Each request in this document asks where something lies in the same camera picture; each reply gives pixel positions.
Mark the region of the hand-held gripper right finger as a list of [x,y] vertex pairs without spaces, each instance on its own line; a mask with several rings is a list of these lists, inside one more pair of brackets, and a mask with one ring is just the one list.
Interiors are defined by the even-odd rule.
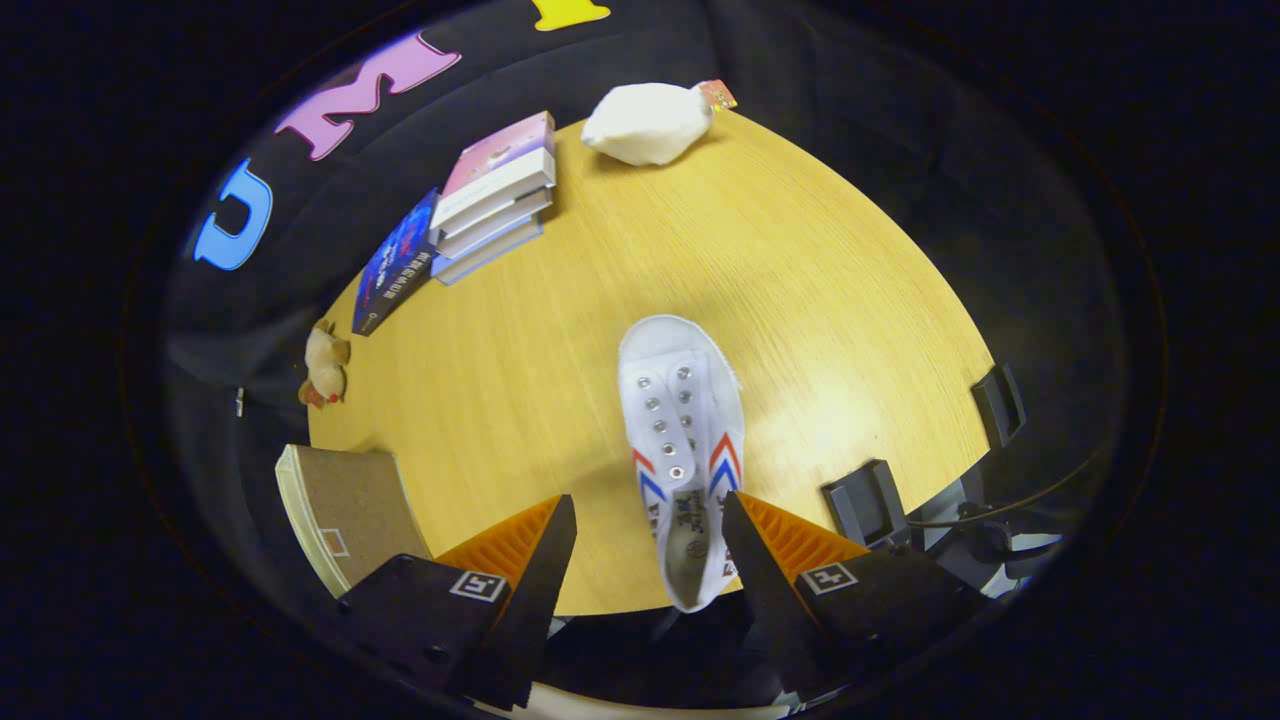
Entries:
[[726,495],[722,534],[764,650],[805,701],[908,667],[989,602],[923,552],[869,550],[744,492]]

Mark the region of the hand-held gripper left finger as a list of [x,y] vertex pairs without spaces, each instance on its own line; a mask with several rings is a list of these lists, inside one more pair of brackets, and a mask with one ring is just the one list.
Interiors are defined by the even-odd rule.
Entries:
[[557,495],[433,560],[394,555],[339,597],[339,638],[417,691],[524,707],[576,537]]

